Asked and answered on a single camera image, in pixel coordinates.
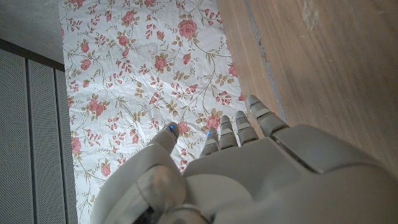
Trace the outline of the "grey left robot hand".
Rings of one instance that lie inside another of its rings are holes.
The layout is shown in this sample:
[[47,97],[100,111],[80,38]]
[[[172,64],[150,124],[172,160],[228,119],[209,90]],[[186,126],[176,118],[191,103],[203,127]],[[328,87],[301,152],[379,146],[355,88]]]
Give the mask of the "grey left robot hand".
[[397,178],[358,148],[308,125],[290,127],[247,97],[242,111],[208,130],[198,159],[171,158],[169,123],[111,174],[92,223],[396,223]]

